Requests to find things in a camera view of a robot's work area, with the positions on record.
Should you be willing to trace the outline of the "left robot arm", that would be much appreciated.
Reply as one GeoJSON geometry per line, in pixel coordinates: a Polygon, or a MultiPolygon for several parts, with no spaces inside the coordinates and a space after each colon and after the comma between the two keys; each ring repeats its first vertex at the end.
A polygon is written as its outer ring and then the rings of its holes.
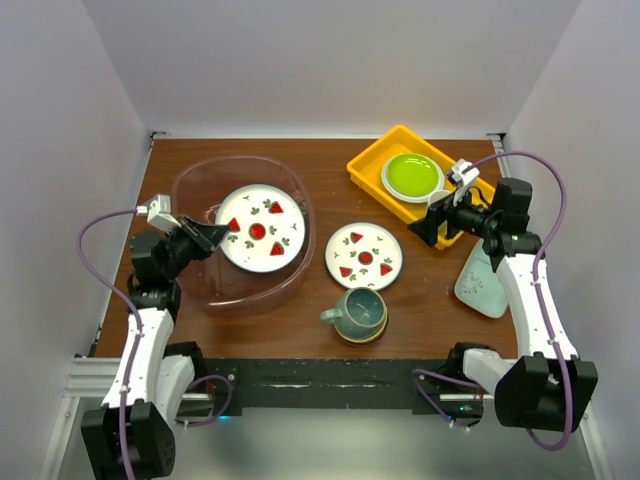
{"type": "Polygon", "coordinates": [[[110,290],[127,306],[127,337],[118,370],[99,408],[86,412],[81,432],[98,479],[166,477],[175,464],[173,425],[185,392],[200,390],[207,368],[196,343],[169,346],[181,288],[177,278],[209,258],[226,225],[148,213],[150,229],[131,237],[133,271],[127,289],[110,290]]]}

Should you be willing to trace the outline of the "watermelon pattern plate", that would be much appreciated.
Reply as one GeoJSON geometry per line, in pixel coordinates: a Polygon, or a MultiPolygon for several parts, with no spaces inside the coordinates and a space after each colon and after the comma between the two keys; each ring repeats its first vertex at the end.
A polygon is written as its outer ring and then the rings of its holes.
{"type": "Polygon", "coordinates": [[[229,228],[220,249],[235,266],[253,273],[279,271],[301,253],[308,228],[302,208],[284,190],[249,184],[219,205],[216,225],[229,228]]]}
{"type": "Polygon", "coordinates": [[[369,222],[342,226],[329,238],[324,252],[329,275],[345,289],[380,291],[398,278],[403,268],[399,241],[387,229],[369,222]]]}

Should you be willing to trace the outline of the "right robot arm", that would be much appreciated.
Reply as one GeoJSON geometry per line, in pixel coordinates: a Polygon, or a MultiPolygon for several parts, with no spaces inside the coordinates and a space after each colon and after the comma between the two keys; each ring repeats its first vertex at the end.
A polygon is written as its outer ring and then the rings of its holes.
{"type": "Polygon", "coordinates": [[[440,226],[450,233],[481,238],[511,311],[518,358],[503,359],[481,344],[458,343],[445,369],[448,386],[459,393],[477,384],[493,396],[501,425],[528,430],[575,431],[598,381],[596,366],[579,357],[555,309],[546,278],[540,237],[528,231],[529,183],[503,178],[490,207],[466,194],[449,193],[429,206],[408,228],[435,246],[440,226]]]}

